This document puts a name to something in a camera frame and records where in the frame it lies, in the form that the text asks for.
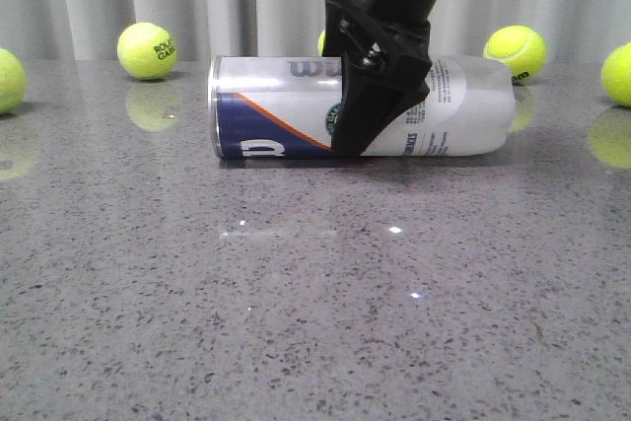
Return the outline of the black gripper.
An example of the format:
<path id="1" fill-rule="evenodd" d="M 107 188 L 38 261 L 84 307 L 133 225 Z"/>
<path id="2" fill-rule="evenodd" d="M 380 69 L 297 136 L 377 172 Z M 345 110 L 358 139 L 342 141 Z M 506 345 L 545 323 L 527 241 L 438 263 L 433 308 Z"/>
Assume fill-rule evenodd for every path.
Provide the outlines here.
<path id="1" fill-rule="evenodd" d="M 342 104 L 331 148 L 356 157 L 396 118 L 425 100 L 437 0 L 325 0 L 323 54 L 342 64 Z"/>

